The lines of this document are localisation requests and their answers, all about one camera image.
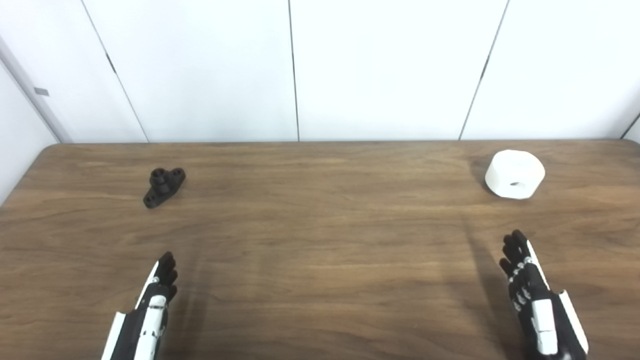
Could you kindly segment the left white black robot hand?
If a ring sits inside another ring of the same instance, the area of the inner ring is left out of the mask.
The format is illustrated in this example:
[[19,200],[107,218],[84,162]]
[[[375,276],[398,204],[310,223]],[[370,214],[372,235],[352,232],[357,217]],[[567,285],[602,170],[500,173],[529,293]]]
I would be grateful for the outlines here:
[[103,360],[155,360],[176,296],[176,260],[165,252],[153,265],[133,310],[116,312],[102,353]]

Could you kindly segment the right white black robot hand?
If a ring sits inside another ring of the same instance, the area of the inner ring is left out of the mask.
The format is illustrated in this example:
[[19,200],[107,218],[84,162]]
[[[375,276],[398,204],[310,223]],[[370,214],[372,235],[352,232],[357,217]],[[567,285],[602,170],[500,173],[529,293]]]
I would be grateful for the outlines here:
[[585,360],[589,342],[567,291],[554,292],[530,240],[515,229],[503,237],[498,264],[521,326],[526,360]]

